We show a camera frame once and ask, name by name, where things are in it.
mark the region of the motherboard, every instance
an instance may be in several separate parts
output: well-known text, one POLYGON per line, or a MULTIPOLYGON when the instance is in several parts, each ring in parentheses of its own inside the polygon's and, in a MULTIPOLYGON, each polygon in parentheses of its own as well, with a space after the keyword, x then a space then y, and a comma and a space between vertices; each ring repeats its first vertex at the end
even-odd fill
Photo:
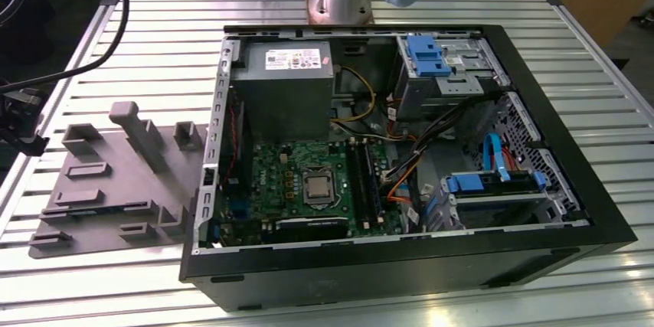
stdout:
POLYGON ((282 234, 282 240, 320 238, 313 232, 326 238, 398 234, 396 204, 385 203, 376 187, 388 165, 380 141, 256 145, 249 201, 229 202, 241 220, 232 226, 248 227, 232 229, 237 242, 276 243, 270 234, 282 234))

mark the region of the metal slatted table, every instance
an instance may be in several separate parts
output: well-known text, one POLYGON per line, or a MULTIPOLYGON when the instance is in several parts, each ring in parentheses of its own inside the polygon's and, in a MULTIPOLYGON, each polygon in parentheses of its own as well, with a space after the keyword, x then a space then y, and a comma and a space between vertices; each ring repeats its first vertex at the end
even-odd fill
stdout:
MULTIPOLYGON (((37 228, 70 123, 109 129, 110 104, 133 100, 157 126, 206 123, 225 24, 300 24, 302 0, 133 0, 128 32, 101 69, 61 81, 38 159, 19 156, 0 190, 0 324, 651 325, 654 317, 654 113, 572 20, 544 0, 373 1, 377 24, 503 25, 639 241, 528 285, 228 315, 177 282, 181 245, 31 260, 37 228)), ((120 5, 97 10, 69 67, 98 57, 120 5)))

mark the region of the sticker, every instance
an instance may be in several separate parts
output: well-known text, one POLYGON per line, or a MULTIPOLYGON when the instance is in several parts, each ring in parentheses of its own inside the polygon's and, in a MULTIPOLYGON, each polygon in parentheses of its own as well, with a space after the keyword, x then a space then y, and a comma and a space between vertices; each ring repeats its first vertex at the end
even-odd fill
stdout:
POLYGON ((417 225, 417 220, 420 219, 420 216, 417 215, 417 212, 412 209, 412 207, 408 208, 406 216, 410 219, 412 223, 417 225))
POLYGON ((459 57, 445 57, 445 62, 448 64, 463 64, 463 59, 459 57))
POLYGON ((388 108, 388 120, 394 121, 397 119, 397 110, 393 107, 388 108))
POLYGON ((286 49, 265 52, 265 70, 320 69, 320 50, 286 49))

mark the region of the ram slot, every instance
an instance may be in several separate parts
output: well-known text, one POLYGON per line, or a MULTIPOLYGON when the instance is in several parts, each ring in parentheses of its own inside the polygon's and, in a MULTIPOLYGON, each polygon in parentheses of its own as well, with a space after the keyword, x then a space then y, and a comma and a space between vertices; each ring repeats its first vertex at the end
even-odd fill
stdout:
POLYGON ((364 151, 365 158, 365 185, 368 190, 365 194, 368 195, 368 203, 370 205, 372 212, 372 223, 380 224, 384 222, 382 210, 381 210, 381 198, 378 197, 378 183, 377 176, 374 175, 374 167, 372 163, 372 155, 369 154, 369 148, 366 144, 360 145, 364 151))
POLYGON ((368 215, 368 196, 365 195, 362 156, 357 150, 358 143, 346 143, 346 175, 349 177, 350 199, 354 208, 356 227, 369 229, 370 217, 368 215))

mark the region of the cpu socket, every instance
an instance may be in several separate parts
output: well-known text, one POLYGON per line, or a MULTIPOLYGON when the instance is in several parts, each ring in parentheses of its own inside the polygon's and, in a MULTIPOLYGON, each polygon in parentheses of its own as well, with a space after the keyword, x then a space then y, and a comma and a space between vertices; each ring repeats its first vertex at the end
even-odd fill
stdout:
POLYGON ((322 210, 333 205, 333 173, 329 168, 312 168, 302 171, 304 204, 322 210))

